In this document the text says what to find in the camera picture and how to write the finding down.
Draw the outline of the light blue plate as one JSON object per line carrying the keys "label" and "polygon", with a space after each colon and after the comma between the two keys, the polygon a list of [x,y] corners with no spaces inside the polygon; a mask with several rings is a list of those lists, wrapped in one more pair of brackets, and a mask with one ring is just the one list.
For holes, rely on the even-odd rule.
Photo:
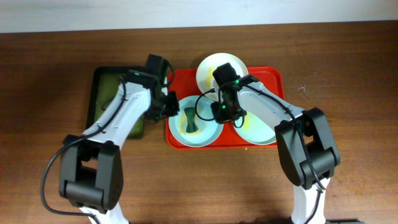
{"label": "light blue plate", "polygon": [[218,139],[223,130],[223,125],[216,121],[204,121],[197,117],[196,124],[200,133],[193,136],[180,134],[179,121],[183,110],[188,107],[194,107],[198,95],[188,96],[179,101],[180,111],[178,115],[170,117],[167,120],[166,140],[174,148],[182,149],[184,147],[205,147]]}

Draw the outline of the yellow green scrub sponge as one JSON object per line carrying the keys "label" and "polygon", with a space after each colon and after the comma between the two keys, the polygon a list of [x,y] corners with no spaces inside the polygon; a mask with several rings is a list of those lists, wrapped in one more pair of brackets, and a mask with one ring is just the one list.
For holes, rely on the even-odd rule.
{"label": "yellow green scrub sponge", "polygon": [[183,113],[180,117],[179,126],[180,134],[184,134],[186,136],[193,136],[199,134],[201,131],[196,124],[197,115],[194,107],[188,107],[183,110]]}

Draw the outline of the cream white plate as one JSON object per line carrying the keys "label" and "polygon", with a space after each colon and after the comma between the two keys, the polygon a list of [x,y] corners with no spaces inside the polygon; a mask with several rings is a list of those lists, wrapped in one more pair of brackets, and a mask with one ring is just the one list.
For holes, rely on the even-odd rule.
{"label": "cream white plate", "polygon": [[244,62],[237,56],[228,53],[216,53],[207,56],[198,66],[196,72],[196,81],[199,90],[202,93],[207,92],[218,86],[213,77],[213,72],[220,66],[230,63],[235,69],[237,75],[243,77],[247,75],[248,69]]}

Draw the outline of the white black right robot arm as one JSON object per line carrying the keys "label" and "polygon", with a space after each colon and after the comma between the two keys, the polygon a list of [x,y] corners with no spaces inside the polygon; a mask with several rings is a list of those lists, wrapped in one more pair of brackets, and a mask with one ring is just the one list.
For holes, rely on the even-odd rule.
{"label": "white black right robot arm", "polygon": [[294,186],[290,223],[326,223],[325,193],[340,153],[322,110],[291,105],[252,75],[240,77],[225,63],[216,68],[218,100],[211,105],[217,123],[257,116],[275,132],[280,166]]}

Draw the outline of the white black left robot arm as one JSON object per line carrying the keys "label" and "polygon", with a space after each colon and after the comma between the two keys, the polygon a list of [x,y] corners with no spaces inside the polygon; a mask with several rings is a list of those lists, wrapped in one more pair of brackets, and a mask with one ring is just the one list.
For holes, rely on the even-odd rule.
{"label": "white black left robot arm", "polygon": [[123,190],[121,148],[134,125],[178,114],[177,94],[168,91],[174,70],[150,54],[143,67],[121,75],[118,91],[103,114],[81,136],[68,135],[60,150],[60,196],[92,223],[127,223],[119,199]]}

